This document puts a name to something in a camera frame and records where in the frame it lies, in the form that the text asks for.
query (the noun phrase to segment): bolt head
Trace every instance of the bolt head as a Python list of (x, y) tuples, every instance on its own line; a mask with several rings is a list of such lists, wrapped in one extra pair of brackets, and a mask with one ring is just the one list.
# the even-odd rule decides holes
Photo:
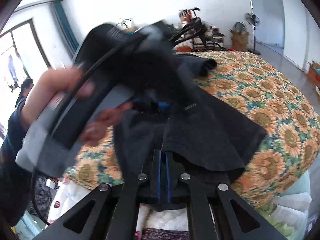
[(148, 176), (145, 173), (138, 174), (137, 178), (138, 180), (145, 180)]
[(183, 180), (188, 180), (191, 178), (190, 174), (189, 173), (182, 173), (180, 175), (180, 178), (183, 179)]
[(106, 184), (106, 183), (102, 183), (102, 184), (100, 184), (100, 185), (98, 186), (98, 189), (99, 189), (100, 191), (107, 191), (107, 190), (109, 189), (109, 185)]
[(228, 190), (228, 188), (229, 188), (228, 185), (225, 184), (225, 183), (221, 183), (218, 186), (218, 189), (221, 190), (221, 191), (226, 191), (226, 190)]

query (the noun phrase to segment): bed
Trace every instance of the bed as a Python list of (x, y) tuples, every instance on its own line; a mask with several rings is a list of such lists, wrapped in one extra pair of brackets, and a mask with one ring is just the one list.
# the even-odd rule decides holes
[[(320, 145), (320, 117), (282, 73), (258, 56), (248, 52), (194, 54), (218, 63), (208, 77), (194, 80), (195, 84), (268, 133), (246, 171), (232, 184), (241, 197), (259, 208), (285, 192), (313, 163)], [(75, 166), (64, 177), (88, 190), (100, 183), (123, 183), (111, 128), (98, 147), (82, 147)]]

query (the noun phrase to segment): dark-haired person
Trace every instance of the dark-haired person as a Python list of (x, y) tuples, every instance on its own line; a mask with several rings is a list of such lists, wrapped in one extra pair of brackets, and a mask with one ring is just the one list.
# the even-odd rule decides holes
[[(10, 226), (15, 226), (30, 203), (31, 172), (25, 171), (15, 163), (22, 140), (29, 126), (35, 121), (51, 99), (60, 91), (74, 88), (82, 72), (76, 68), (47, 70), (41, 76), (26, 99), (22, 99), (8, 121), (8, 131), (0, 149), (0, 217)], [(89, 97), (94, 84), (87, 82), (78, 91), (78, 97)], [(83, 143), (97, 146), (104, 138), (107, 127), (117, 124), (121, 112), (132, 108), (130, 102), (117, 108), (102, 111), (80, 136)]]
[(23, 81), (23, 83), (21, 84), (21, 92), (19, 94), (19, 97), (17, 99), (17, 102), (16, 102), (16, 106), (18, 105), (18, 103), (24, 99), (24, 98), (27, 98), (27, 96), (29, 95), (31, 89), (33, 88), (33, 79), (31, 78), (27, 78)]

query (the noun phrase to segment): black towel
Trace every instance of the black towel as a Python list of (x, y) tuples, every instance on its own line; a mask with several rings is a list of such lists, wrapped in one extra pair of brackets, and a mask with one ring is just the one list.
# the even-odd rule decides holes
[(156, 148), (177, 153), (180, 158), (175, 160), (204, 183), (210, 184), (211, 174), (217, 171), (227, 172), (232, 183), (244, 171), (266, 132), (233, 107), (193, 85), (192, 79), (206, 61), (193, 56), (177, 57), (183, 59), (178, 75), (196, 104), (185, 111), (170, 102), (169, 116), (135, 110), (124, 113), (122, 123), (114, 127), (115, 152), (124, 179), (130, 173), (139, 173)]
[(175, 58), (179, 64), (179, 67), (188, 68), (195, 78), (206, 77), (208, 71), (214, 69), (217, 63), (211, 58), (202, 58), (190, 53), (175, 54)]

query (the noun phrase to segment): curtain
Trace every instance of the curtain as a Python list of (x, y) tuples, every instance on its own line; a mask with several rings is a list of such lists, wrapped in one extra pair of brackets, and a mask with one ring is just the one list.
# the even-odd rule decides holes
[(53, 16), (55, 17), (55, 22), (62, 36), (62, 40), (64, 41), (71, 58), (73, 58), (76, 50), (79, 47), (79, 43), (73, 34), (61, 1), (53, 1), (51, 4)]

